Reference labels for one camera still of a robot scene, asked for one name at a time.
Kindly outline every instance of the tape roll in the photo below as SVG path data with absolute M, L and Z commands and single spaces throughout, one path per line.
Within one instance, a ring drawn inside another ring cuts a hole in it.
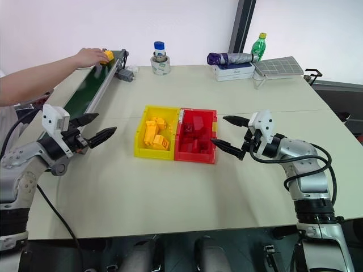
M 170 72 L 170 58 L 166 56 L 166 61 L 164 62 L 156 62 L 154 61 L 154 57 L 151 57 L 151 68 L 153 68 L 153 72 L 155 75 L 166 75 Z

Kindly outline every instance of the human arm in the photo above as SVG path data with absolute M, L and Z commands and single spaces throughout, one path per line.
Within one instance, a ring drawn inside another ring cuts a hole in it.
M 33 99 L 54 88 L 77 68 L 108 62 L 98 48 L 82 48 L 76 55 L 28 68 L 0 79 L 0 107 Z

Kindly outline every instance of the person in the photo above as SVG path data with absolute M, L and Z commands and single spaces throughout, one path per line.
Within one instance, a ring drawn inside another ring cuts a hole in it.
M 78 68 L 99 62 L 108 57 L 99 48 L 82 48 L 76 55 L 62 60 L 31 67 L 0 78 L 0 150 L 6 134 L 17 121 L 13 105 L 34 99 L 61 83 Z M 16 128 L 6 146 L 8 151 L 19 137 Z

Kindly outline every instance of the plastic storage bin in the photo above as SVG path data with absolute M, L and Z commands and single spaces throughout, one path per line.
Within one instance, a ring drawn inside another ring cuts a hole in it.
M 175 160 L 196 163 L 216 162 L 217 111 L 182 108 L 175 140 Z
M 180 108 L 146 106 L 135 134 L 134 155 L 143 158 L 174 160 L 175 135 L 179 113 Z M 158 134 L 169 141 L 168 150 L 156 150 L 144 142 L 146 121 L 154 118 L 162 118 L 166 122 L 166 128 L 158 130 Z

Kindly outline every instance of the white wall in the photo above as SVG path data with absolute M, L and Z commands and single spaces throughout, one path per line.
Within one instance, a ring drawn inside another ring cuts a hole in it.
M 205 64 L 229 47 L 238 0 L 1 0 L 0 69 L 6 74 L 82 47 L 130 52 L 150 65 L 154 41 L 172 65 Z
M 245 52 L 267 33 L 264 59 L 294 56 L 321 80 L 363 84 L 362 0 L 257 0 Z

